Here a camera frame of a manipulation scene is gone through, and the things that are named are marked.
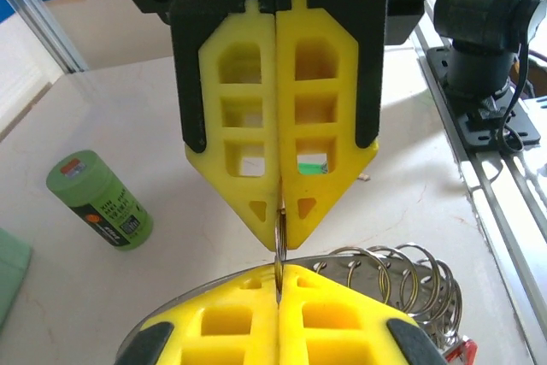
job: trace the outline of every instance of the green tape roll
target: green tape roll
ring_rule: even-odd
[[[150,215],[94,151],[63,158],[48,174],[46,185],[119,250],[138,247],[152,231]]]

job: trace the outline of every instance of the triangular cutout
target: triangular cutout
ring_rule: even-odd
[[[264,201],[251,201],[249,203],[250,209],[262,222],[266,221],[266,202]]]
[[[300,220],[306,218],[316,204],[317,200],[315,198],[300,198],[298,200],[298,216]]]

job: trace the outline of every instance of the metal coil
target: metal coil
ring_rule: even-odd
[[[418,250],[425,258],[412,262],[403,253],[405,249]],[[429,335],[440,350],[448,350],[458,340],[462,319],[462,292],[448,265],[436,259],[427,249],[414,244],[402,244],[391,248],[374,246],[368,249],[343,247],[329,254],[322,261],[320,257],[311,267],[316,273],[324,274],[327,264],[336,261],[336,256],[351,256],[346,264],[345,285],[365,295],[375,297],[412,317]],[[374,295],[366,286],[362,289],[352,286],[354,279],[365,261],[378,270],[378,291]]]

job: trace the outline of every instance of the metal spring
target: metal spring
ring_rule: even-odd
[[[419,250],[426,257],[412,262],[403,249]],[[407,243],[391,248],[374,246],[368,249],[359,247],[343,247],[334,250],[329,255],[365,256],[375,263],[379,269],[378,287],[382,302],[400,309],[412,317],[418,325],[429,335],[433,343],[440,349],[449,349],[458,340],[458,330],[462,320],[462,291],[445,262],[437,260],[428,250],[414,244]],[[391,303],[392,283],[394,274],[389,270],[390,260],[398,260],[404,264],[398,287],[398,301]],[[352,279],[361,261],[353,260],[348,264],[346,285],[351,288]],[[315,272],[320,274],[326,267],[326,262],[315,264]],[[418,275],[418,269],[428,275]],[[407,284],[411,283],[408,292]],[[418,296],[429,292],[429,298],[421,306],[416,306]]]

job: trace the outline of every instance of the red object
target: red object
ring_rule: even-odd
[[[473,365],[477,356],[477,344],[472,339],[463,337],[460,343],[444,354],[449,365]]]

